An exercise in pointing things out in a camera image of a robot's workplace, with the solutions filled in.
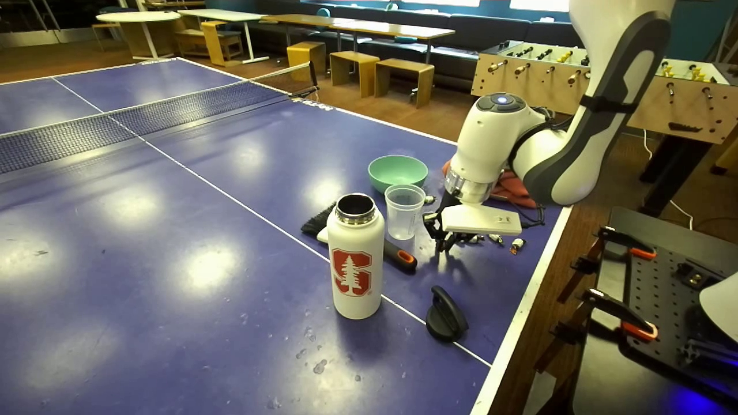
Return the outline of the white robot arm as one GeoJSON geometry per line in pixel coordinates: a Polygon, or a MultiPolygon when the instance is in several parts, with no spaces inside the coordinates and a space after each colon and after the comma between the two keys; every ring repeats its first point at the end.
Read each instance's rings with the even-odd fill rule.
{"type": "Polygon", "coordinates": [[[461,124],[440,206],[424,218],[435,251],[472,235],[522,232],[517,213],[489,206],[502,174],[514,174],[539,206],[574,206],[592,192],[665,57],[673,7],[676,0],[570,0],[589,80],[562,106],[568,122],[555,124],[550,103],[482,95],[461,124]]]}

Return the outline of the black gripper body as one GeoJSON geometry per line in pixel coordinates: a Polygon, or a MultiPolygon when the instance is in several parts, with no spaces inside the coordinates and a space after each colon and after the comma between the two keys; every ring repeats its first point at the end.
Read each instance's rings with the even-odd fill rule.
{"type": "Polygon", "coordinates": [[[445,224],[449,222],[447,213],[424,213],[423,227],[427,235],[434,241],[439,253],[447,253],[454,244],[479,244],[482,232],[461,232],[460,228],[447,230],[445,224]]]}

